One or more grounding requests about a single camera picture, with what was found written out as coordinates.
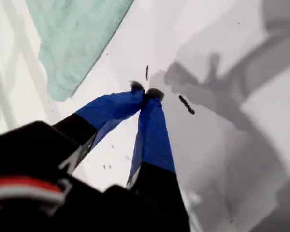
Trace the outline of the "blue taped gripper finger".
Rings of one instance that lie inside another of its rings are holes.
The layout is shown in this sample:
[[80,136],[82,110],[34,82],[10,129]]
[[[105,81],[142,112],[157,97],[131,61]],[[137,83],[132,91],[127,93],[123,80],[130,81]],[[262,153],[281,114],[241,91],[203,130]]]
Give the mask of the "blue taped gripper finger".
[[132,81],[130,88],[127,92],[98,97],[53,125],[79,144],[79,148],[62,161],[60,169],[72,173],[109,132],[141,109],[145,99],[143,86]]
[[146,232],[189,232],[189,217],[177,181],[163,92],[145,94],[127,186],[134,196],[140,228]]

